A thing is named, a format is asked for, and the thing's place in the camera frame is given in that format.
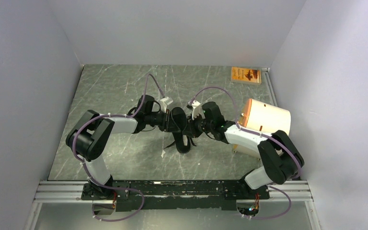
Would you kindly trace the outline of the black canvas shoe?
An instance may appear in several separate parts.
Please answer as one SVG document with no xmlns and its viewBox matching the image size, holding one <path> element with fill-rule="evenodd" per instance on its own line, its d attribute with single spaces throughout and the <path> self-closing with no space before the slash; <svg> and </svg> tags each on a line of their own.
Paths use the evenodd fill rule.
<svg viewBox="0 0 368 230">
<path fill-rule="evenodd" d="M 169 114 L 170 112 L 167 115 L 166 124 L 165 124 L 165 127 L 163 128 L 163 131 L 167 133 L 169 133 L 168 132 Z M 169 148 L 174 145 L 179 153 L 186 154 L 190 151 L 191 146 L 196 146 L 196 144 L 193 142 L 192 136 L 188 136 L 185 133 L 185 129 L 187 128 L 188 125 L 189 125 L 189 122 L 184 112 L 184 129 L 182 130 L 181 133 L 172 133 L 174 142 L 164 147 L 164 149 Z"/>
</svg>

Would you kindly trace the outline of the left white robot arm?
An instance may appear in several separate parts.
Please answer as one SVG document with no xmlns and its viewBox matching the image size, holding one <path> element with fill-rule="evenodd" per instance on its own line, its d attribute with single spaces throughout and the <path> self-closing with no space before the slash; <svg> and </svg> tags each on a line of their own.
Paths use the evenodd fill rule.
<svg viewBox="0 0 368 230">
<path fill-rule="evenodd" d="M 163 98 L 157 102 L 154 97 L 144 95 L 127 115 L 102 115 L 94 110 L 88 110 L 69 132 L 66 145 L 82 163 L 95 195 L 101 199 L 108 199 L 117 194 L 113 189 L 113 177 L 102 157 L 111 134 L 137 134 L 146 126 L 158 127 L 162 132 L 173 134 L 173 145 L 180 153 L 187 153 L 190 150 L 192 139 L 182 132 L 187 127 L 186 116 L 179 107 L 173 111 L 168 110 L 166 105 L 169 101 L 169 98 Z"/>
</svg>

